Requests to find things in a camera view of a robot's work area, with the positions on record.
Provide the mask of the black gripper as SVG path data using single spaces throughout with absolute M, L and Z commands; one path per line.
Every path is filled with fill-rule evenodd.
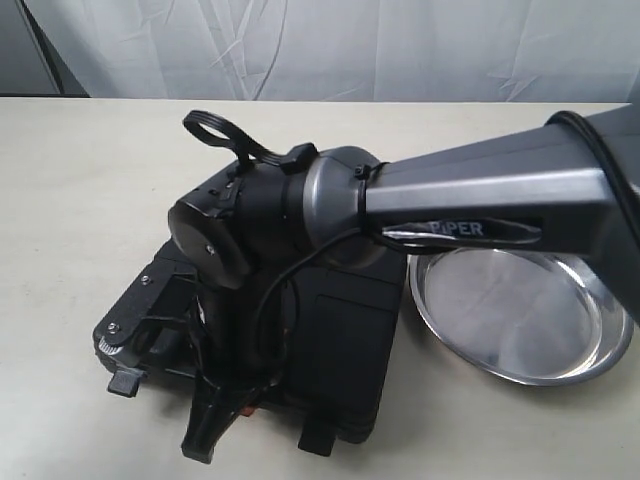
M 283 288 L 255 277 L 237 290 L 199 277 L 189 326 L 198 374 L 181 444 L 213 453 L 234 420 L 231 392 L 256 395 L 279 385 L 285 363 Z

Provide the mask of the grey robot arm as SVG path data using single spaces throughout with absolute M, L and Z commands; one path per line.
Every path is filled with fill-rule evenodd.
M 278 384 L 287 333 L 282 287 L 324 261 L 356 266 L 382 248 L 460 247 L 582 258 L 632 316 L 639 313 L 639 109 L 382 162 L 354 146 L 273 152 L 202 110 L 183 119 L 233 162 L 177 200 L 171 238 L 196 270 L 188 331 L 195 392 L 183 454 L 207 463 L 241 411 Z

